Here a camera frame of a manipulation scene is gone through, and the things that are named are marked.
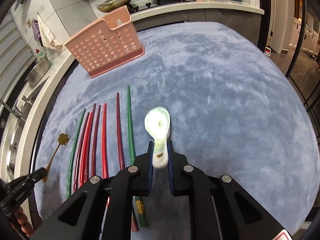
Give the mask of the person's left hand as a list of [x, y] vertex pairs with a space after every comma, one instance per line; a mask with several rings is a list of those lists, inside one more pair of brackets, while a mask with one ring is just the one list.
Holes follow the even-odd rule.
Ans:
[[34, 233], [32, 225], [29, 223], [27, 216], [24, 214], [22, 207], [20, 206], [15, 212], [15, 217], [21, 227], [21, 230], [28, 236], [31, 237]]

